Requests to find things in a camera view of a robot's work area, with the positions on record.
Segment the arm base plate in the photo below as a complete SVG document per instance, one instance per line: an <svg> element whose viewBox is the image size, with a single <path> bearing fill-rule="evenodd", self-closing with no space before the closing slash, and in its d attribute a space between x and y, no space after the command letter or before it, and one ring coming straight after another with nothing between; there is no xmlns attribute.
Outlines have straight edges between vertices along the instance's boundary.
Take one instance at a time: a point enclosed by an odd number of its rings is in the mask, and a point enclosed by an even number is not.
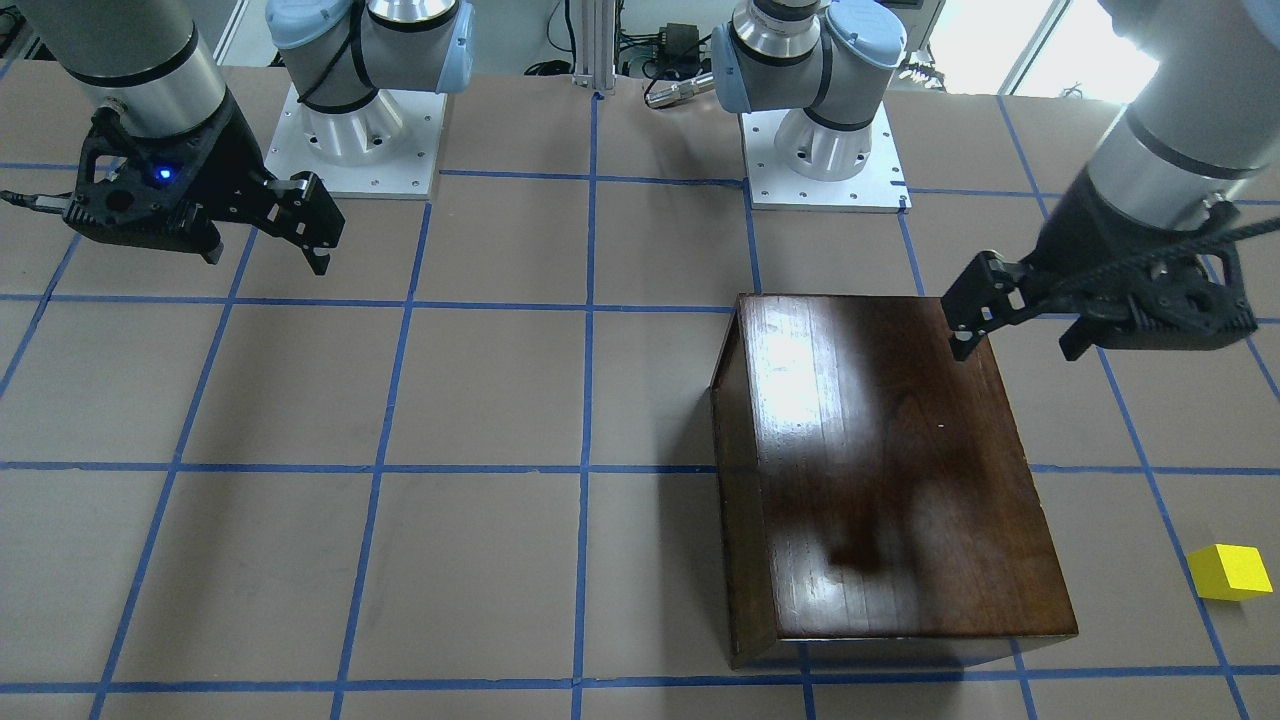
<svg viewBox="0 0 1280 720"><path fill-rule="evenodd" d="M335 199L431 199L449 95L381 90L340 115L297 97L291 87L265 152L274 176L311 170Z"/></svg>
<svg viewBox="0 0 1280 720"><path fill-rule="evenodd" d="M744 113L742 152L756 210L900 213L913 206L884 104L850 132L803 109Z"/></svg>

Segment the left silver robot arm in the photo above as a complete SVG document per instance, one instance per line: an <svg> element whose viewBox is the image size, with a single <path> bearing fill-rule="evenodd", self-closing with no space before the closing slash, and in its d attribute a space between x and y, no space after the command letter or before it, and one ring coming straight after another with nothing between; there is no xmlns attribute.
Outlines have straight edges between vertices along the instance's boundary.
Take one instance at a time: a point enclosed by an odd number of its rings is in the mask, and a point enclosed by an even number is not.
<svg viewBox="0 0 1280 720"><path fill-rule="evenodd" d="M975 255L942 297L950 346L1046 313L1091 347L1206 351L1247 338L1257 319L1236 242L1234 201L1277 161L1275 1L1106 1L1115 31L1158 67L1110 126L1042 227L1011 263ZM710 36L721 106L785 111L778 149L814 181L861 169L870 126L905 55L902 22L876 1L744 1Z"/></svg>

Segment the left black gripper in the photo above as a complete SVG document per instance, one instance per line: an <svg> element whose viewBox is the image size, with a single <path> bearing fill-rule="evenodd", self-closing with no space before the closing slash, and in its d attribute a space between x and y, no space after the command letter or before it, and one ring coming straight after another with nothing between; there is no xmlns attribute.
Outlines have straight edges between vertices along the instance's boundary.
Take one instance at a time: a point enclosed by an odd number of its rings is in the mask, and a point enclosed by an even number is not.
<svg viewBox="0 0 1280 720"><path fill-rule="evenodd" d="M1111 208L1082 172L1039 233L1033 251L1011 263L992 250L978 252L941 297L951 331L948 347L963 363L989 333L1034 316L1062 313L1076 316L1059 337L1065 360L1074 363L1106 340L1111 323L1073 310L1073 301L1055 291L1064 279L1130 252L1171 243L1199 231L1215 204L1193 213L1192 228L1167 231L1135 222ZM1021 296L1015 307L1012 299Z"/></svg>

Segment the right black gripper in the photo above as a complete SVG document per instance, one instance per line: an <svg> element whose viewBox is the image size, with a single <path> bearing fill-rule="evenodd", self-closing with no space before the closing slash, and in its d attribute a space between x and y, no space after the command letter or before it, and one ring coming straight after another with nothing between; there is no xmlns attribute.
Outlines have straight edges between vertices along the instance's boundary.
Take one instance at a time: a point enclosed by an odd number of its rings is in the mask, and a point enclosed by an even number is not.
<svg viewBox="0 0 1280 720"><path fill-rule="evenodd" d="M230 94L195 128L137 145L131 174L148 197L131 222L131 245L184 251L215 266L224 249L216 222L241 223L288 241L315 275L326 274L344 215L316 173L282 179L266 169Z"/></svg>

